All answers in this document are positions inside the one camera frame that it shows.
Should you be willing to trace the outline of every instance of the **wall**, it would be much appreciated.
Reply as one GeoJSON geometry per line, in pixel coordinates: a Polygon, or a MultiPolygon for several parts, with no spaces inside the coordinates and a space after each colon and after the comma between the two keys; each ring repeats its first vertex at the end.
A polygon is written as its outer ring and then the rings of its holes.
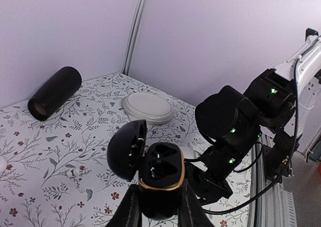
{"type": "Polygon", "coordinates": [[[243,92],[304,43],[306,28],[321,31],[320,9],[321,0],[147,0],[130,75],[194,105],[224,85],[243,92]]]}
{"type": "Polygon", "coordinates": [[[137,0],[0,0],[0,107],[28,99],[58,69],[118,72],[137,0]]]}

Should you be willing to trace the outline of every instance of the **green led indicator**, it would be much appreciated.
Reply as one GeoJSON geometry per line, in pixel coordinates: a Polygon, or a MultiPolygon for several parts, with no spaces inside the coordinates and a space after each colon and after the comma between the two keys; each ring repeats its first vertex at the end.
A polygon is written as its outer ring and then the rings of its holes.
{"type": "Polygon", "coordinates": [[[271,94],[276,94],[277,90],[275,88],[271,88],[271,94]]]}
{"type": "Polygon", "coordinates": [[[235,162],[235,158],[231,158],[229,163],[234,163],[235,162]]]}

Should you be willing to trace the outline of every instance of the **white round object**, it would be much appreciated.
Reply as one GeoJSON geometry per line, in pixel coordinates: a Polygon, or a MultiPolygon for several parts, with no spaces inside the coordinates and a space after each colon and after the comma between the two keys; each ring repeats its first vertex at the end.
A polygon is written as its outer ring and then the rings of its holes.
{"type": "Polygon", "coordinates": [[[147,124],[165,124],[174,117],[171,104],[151,93],[130,94],[123,99],[122,106],[130,121],[146,119],[147,124]]]}
{"type": "Polygon", "coordinates": [[[4,172],[7,168],[7,161],[0,156],[0,173],[4,172]]]}

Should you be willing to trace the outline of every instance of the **floor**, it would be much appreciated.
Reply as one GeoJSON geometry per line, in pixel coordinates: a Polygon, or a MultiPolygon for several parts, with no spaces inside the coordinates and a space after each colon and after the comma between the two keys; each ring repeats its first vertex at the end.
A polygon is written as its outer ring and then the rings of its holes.
{"type": "Polygon", "coordinates": [[[284,180],[284,189],[293,192],[297,226],[321,226],[321,175],[318,165],[307,165],[302,156],[292,160],[294,177],[284,180]]]}

